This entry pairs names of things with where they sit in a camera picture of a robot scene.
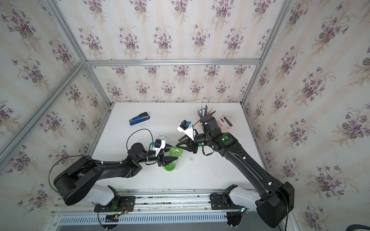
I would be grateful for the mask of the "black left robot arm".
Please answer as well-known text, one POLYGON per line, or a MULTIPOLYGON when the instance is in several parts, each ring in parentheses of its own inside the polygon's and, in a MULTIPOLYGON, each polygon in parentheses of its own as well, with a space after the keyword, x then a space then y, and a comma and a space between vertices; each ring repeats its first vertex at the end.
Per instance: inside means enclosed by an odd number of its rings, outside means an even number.
POLYGON ((82 156, 74 164, 60 173, 53 181, 56 191, 67 206, 80 201, 92 202, 114 210, 122 204, 118 192, 110 185, 97 184, 99 180, 110 178, 132 178, 141 170, 142 162, 154 162, 159 167, 167 166, 178 160, 178 157, 166 156, 171 145, 164 142, 151 144, 146 150, 137 142, 128 150, 128 155, 121 161, 99 161, 91 156, 82 156))

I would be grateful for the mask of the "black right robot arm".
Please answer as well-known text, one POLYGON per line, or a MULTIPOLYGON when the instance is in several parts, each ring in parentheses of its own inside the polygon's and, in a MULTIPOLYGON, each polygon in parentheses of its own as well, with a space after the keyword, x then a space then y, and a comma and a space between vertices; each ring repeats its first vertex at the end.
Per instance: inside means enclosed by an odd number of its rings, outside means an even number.
POLYGON ((240 207, 240 211, 245 208, 256 211, 271 228, 287 221, 294 208, 294 187, 289 182, 282 183, 263 169, 231 133, 222 132, 213 116, 204 116, 199 122, 203 130, 201 134, 190 121, 180 123, 177 129, 184 136, 178 140, 177 147, 197 153, 199 147, 209 146, 213 152, 230 161, 256 190, 252 192, 233 184, 223 191, 223 203, 231 209, 240 207))

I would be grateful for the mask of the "green plastic bottle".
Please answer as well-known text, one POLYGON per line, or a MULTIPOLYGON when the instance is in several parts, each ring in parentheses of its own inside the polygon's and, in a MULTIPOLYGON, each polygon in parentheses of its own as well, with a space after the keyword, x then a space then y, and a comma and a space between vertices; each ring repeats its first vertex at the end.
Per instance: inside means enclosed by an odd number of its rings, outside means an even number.
POLYGON ((173 146, 169 150, 169 157, 171 157, 171 162, 164 167, 166 171, 173 171, 175 169, 179 158, 183 155, 183 151, 183 149, 176 146, 173 146))

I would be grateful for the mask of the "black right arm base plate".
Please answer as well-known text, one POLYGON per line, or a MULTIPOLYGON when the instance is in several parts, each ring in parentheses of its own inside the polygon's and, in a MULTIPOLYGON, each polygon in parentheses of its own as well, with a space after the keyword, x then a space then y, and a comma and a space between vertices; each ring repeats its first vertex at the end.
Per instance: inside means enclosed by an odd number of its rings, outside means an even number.
POLYGON ((247 207, 236 205, 232 202, 230 193, 233 189, 236 189, 238 186, 236 184, 232 184, 231 186, 227 187, 222 194, 212 193, 210 194, 210 202, 212 210, 231 210, 231 209, 238 209, 240 211, 246 211, 247 207))

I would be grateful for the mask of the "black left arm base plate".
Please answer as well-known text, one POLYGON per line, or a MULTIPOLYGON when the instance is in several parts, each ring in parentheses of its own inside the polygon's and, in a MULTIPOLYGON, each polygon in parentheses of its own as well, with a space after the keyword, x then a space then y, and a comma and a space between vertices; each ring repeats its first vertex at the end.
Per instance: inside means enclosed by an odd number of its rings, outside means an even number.
POLYGON ((136 197, 135 196, 116 196, 107 205, 95 205, 95 213, 103 212, 132 212, 134 210, 136 197))

